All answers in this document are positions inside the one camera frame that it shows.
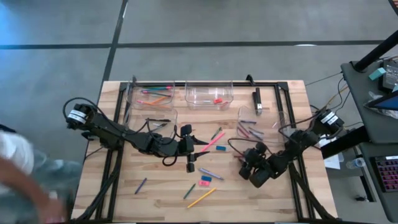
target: blue marker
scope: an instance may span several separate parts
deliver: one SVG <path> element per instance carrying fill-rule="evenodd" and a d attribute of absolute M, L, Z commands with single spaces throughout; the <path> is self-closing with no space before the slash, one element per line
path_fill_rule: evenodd
<path fill-rule="evenodd" d="M 138 193 L 138 191 L 139 191 L 139 189 L 141 189 L 141 187 L 144 185 L 144 183 L 147 181 L 147 178 L 145 177 L 145 179 L 142 181 L 142 183 L 138 186 L 138 188 L 137 188 L 137 190 L 136 190 L 136 193 L 134 193 L 134 194 L 137 194 Z"/>

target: person's arm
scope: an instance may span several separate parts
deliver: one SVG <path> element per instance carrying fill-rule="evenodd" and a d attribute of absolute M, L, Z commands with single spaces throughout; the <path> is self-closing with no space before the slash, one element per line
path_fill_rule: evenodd
<path fill-rule="evenodd" d="M 49 218 L 64 218 L 65 210 L 59 200 L 51 199 L 40 186 L 11 161 L 0 156 L 0 183 L 24 194 L 35 204 L 41 222 Z"/>
<path fill-rule="evenodd" d="M 34 180 L 23 173 L 11 161 L 0 157 L 0 183 L 29 197 L 38 207 L 48 203 L 49 197 Z"/>

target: paper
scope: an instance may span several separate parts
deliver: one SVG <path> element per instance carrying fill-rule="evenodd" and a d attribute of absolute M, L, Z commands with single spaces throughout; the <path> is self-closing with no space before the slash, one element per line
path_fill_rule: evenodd
<path fill-rule="evenodd" d="M 325 146 L 325 145 L 327 145 L 329 142 L 332 142 L 332 141 L 334 141 L 334 140 L 336 140 L 336 138 L 333 138 L 333 139 L 331 139 L 331 140 L 329 140 L 329 139 L 322 139 L 322 140 L 319 141 L 318 143 L 319 143 L 319 146 L 322 147 L 322 146 Z M 327 158 L 327 159 L 324 159 L 323 162 L 325 163 L 325 167 L 327 167 L 327 168 L 331 168 L 331 169 L 340 169 L 340 161 L 339 161 L 339 159 L 338 159 L 338 155 L 334 155 L 334 156 L 331 156 L 331 157 L 329 157 L 329 158 Z"/>

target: keyboard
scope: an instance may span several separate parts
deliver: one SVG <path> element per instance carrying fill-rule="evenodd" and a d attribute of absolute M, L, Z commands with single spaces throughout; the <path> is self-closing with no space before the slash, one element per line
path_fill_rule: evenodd
<path fill-rule="evenodd" d="M 398 156 L 371 158 L 383 192 L 398 191 Z"/>

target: yellow pencil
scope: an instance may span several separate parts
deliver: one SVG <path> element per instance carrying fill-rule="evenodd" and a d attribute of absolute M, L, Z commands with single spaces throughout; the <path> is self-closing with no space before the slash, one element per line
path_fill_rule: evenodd
<path fill-rule="evenodd" d="M 215 191 L 215 190 L 216 190 L 216 188 L 211 189 L 209 192 L 205 193 L 204 196 L 200 197 L 198 200 L 196 200 L 195 202 L 190 204 L 187 208 L 194 206 L 196 203 L 200 202 L 202 199 L 204 199 L 207 195 L 213 193 L 213 191 Z"/>

